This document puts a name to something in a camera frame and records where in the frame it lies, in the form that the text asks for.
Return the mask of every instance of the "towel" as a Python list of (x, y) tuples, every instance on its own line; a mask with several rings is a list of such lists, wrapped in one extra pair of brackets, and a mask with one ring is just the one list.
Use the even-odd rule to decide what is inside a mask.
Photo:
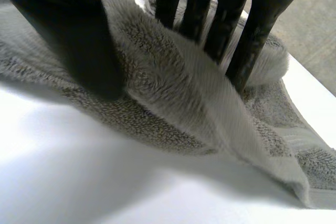
[[(0, 6), (0, 75), (52, 87), (78, 109), (148, 146), (232, 157), (291, 187), (306, 207), (336, 209), (336, 152), (288, 97), (281, 81), (288, 67), (282, 42), (269, 36), (240, 97), (201, 46), (152, 17), (155, 0), (146, 2), (146, 11), (134, 0), (102, 2), (126, 78), (118, 101), (102, 101), (75, 83), (10, 4)], [(228, 52), (236, 43), (233, 39)]]

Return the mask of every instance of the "floor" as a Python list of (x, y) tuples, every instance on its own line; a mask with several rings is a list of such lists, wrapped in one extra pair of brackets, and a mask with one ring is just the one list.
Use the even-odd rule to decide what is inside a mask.
[[(250, 5), (248, 0), (246, 12)], [(295, 0), (272, 32), (336, 96), (336, 0)]]

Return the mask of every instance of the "fabric texture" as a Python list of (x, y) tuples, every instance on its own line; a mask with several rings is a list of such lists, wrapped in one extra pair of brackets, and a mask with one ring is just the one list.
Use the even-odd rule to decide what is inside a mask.
[[(241, 98), (200, 46), (165, 29), (134, 0), (102, 0), (126, 76), (126, 95), (104, 102), (73, 82), (61, 60), (10, 4), (0, 7), (0, 75), (58, 90), (81, 110), (134, 139), (184, 155), (227, 155), (290, 186), (306, 207), (336, 209), (336, 152), (306, 123), (281, 77), (285, 46), (269, 36)], [(175, 26), (181, 22), (180, 2)], [(215, 3), (202, 40), (214, 15)]]

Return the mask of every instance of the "white surface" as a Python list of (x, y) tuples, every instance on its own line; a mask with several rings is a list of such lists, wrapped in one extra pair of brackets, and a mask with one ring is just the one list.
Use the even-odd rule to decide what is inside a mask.
[[(295, 60), (284, 81), (332, 147), (336, 98)], [(0, 223), (327, 223), (258, 171), (143, 146), (53, 91), (0, 80)]]

